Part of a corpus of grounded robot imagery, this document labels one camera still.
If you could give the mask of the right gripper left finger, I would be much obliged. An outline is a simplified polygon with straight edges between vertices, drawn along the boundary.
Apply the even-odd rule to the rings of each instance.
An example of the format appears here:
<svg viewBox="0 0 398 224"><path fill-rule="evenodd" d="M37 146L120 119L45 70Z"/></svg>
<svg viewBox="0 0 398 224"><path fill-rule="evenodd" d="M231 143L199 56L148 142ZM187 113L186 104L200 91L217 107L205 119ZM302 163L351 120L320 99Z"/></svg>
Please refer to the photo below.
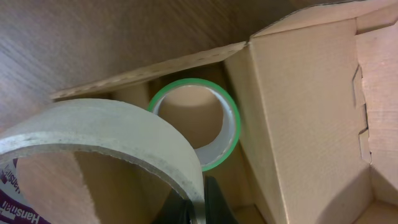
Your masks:
<svg viewBox="0 0 398 224"><path fill-rule="evenodd" d="M191 224L192 203L171 190L152 224Z"/></svg>

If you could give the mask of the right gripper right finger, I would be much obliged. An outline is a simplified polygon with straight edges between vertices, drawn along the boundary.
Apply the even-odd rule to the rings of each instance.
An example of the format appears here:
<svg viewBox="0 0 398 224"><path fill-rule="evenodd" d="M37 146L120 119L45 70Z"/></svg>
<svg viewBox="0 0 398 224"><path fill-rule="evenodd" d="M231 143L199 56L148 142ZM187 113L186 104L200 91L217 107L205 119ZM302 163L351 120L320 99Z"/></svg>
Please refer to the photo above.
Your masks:
<svg viewBox="0 0 398 224"><path fill-rule="evenodd" d="M238 224L223 193L212 176L205 177L206 224Z"/></svg>

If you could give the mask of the green tape roll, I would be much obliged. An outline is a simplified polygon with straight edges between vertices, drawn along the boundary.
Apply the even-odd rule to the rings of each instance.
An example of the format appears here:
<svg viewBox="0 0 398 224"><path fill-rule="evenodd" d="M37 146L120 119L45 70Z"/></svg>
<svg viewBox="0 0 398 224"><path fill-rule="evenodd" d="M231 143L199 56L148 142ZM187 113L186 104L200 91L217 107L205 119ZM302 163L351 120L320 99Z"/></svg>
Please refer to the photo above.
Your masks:
<svg viewBox="0 0 398 224"><path fill-rule="evenodd" d="M183 78L164 86L150 100L147 111L158 115L161 103L171 91L188 86L200 86L210 90L223 108L223 124L220 133L214 141L195 150L201 170L205 172L220 165L233 152L241 133L241 117L235 101L224 88L201 78Z"/></svg>

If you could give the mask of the cream masking tape roll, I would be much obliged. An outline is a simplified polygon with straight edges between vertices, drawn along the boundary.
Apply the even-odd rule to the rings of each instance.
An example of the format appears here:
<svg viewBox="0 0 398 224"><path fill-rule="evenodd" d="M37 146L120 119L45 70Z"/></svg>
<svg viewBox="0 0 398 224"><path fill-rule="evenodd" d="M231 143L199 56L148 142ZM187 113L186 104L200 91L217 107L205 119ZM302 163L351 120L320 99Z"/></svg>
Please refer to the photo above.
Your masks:
<svg viewBox="0 0 398 224"><path fill-rule="evenodd" d="M1 134L27 203L50 223L152 223L171 190L205 223L199 160L168 122L113 100L50 105Z"/></svg>

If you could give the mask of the brown cardboard box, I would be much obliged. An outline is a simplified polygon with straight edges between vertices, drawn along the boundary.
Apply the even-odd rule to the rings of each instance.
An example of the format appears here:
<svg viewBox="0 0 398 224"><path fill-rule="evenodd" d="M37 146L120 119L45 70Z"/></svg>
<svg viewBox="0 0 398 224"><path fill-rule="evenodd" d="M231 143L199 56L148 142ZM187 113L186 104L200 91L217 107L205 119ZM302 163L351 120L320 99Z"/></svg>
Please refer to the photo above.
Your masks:
<svg viewBox="0 0 398 224"><path fill-rule="evenodd" d="M243 120L254 200L271 223L397 222L397 2L285 16L247 42L53 94L105 93L216 62Z"/></svg>

